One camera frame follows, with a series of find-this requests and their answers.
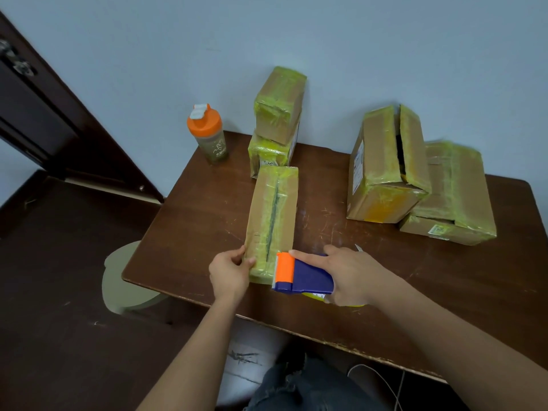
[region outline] dark brown door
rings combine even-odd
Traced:
[[[0,137],[51,175],[163,201],[105,129],[0,13]]]

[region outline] person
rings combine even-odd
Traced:
[[[296,259],[333,276],[328,301],[372,305],[407,333],[471,410],[546,410],[548,372],[519,352],[422,295],[365,252],[326,245],[327,256],[291,251]],[[215,302],[192,337],[148,393],[139,411],[213,410],[223,376],[236,308],[249,285],[254,259],[245,248],[220,253],[209,265]],[[322,361],[302,370],[270,369],[249,411],[274,409],[380,409],[342,373]]]

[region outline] beige stool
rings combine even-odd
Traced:
[[[103,301],[107,309],[119,315],[150,307],[168,298],[165,294],[122,280],[122,271],[139,243],[140,241],[136,241],[124,245],[105,260],[102,280]]]

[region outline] cardboard box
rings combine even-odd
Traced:
[[[249,153],[249,162],[251,164],[251,177],[257,178],[261,166],[288,166],[293,157],[295,144],[299,135],[299,123],[295,127],[295,131],[286,145],[277,143],[276,141],[267,140],[259,137],[256,132],[253,133],[247,151]]]
[[[258,135],[280,144],[290,142],[303,107],[305,84],[305,75],[279,66],[274,68],[253,104]]]
[[[249,272],[254,283],[271,285],[276,253],[293,248],[298,190],[297,167],[260,168],[245,234],[245,258],[257,258]]]
[[[432,194],[401,222],[400,231],[476,245],[497,236],[481,154],[449,141],[426,145]]]
[[[397,223],[431,191],[419,117],[401,105],[368,112],[350,156],[346,217]]]

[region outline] hand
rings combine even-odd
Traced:
[[[292,249],[296,259],[325,269],[333,277],[335,288],[325,299],[338,306],[376,304],[378,296],[389,290],[399,279],[365,252],[326,245],[327,256],[306,254]]]
[[[249,286],[249,269],[255,258],[242,261],[245,246],[215,255],[209,264],[209,280],[216,301],[227,301],[236,307]]]

